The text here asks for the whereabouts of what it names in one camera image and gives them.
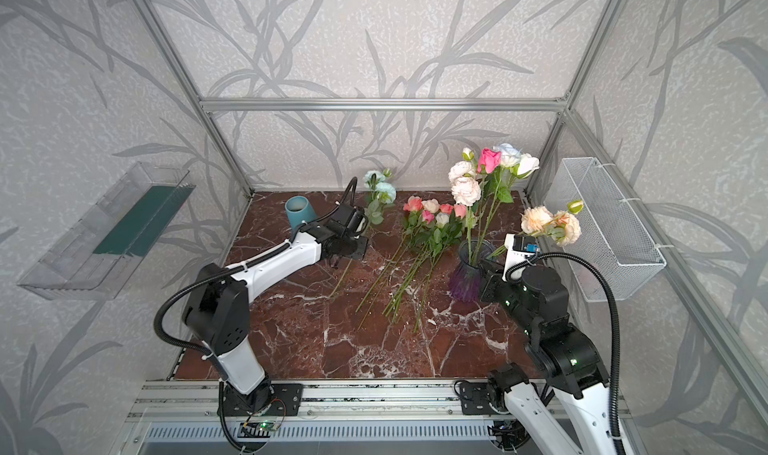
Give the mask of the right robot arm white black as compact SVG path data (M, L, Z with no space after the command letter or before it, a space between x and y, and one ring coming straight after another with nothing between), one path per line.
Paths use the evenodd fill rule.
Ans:
M516 363L489 373L490 406L508 421L490 427L503 451L528 442L543 454L630 454L619 418L620 323L607 279L591 263L566 253L593 275L606 296L611 322L608 363L570 320L569 291L558 272L544 265L552 253L514 253L506 264L485 259L483 297L498 303L527 336L524 349L544 377L536 385Z

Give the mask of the blue purple glass vase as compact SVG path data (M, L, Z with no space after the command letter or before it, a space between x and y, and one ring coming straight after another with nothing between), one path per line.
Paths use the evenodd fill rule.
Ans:
M477 302L483 284L482 271L470 263L469 244L463 241L458 248L458 264L449 279L449 295L460 302Z

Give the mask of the peach carnation stem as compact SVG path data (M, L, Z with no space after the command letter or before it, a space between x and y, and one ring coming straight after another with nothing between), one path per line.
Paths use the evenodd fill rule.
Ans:
M448 172L451 194L455 201L454 213L462 220L468 243L471 242L471 231L475 225L475 216L471 213L471 209L482 196L475 161L474 151L465 147L462 150L462 159L456 162Z

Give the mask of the white rose stem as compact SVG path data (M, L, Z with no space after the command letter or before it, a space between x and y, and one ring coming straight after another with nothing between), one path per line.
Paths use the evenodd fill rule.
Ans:
M539 168L540 162L537 157L529 153L521 152L509 143L501 143L490 149L500 151L502 155L501 167L504 171L504 181L502 182L502 191L500 192L501 204L497 210L498 212L503 204L511 204L514 202L514 197L512 195L513 186L518 181L528 178L535 172Z

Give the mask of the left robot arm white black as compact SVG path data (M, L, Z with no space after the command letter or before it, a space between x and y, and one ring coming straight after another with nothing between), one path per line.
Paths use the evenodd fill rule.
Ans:
M220 376L221 400L230 391L248 414L264 411L274 399L271 381L248 340L250 304L293 273L322 260L361 259L368 238L364 209L355 204L352 178L335 207L303 221L277 246L244 261L203 267L191 285L158 309L155 334L163 342L197 351Z

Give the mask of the teal ceramic vase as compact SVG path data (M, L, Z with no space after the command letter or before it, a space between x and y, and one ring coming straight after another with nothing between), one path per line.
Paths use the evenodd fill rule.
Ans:
M312 222L317 218L312 204L307 197L302 195L293 196L286 201L285 213L293 233L295 233L303 223Z

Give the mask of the cream peach flower stem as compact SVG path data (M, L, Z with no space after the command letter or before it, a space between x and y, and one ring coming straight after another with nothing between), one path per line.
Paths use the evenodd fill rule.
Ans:
M582 200L573 200L567 210L552 213L546 206L526 208L521 218L521 235L548 237L558 246L575 243L581 236L577 214L584 208Z

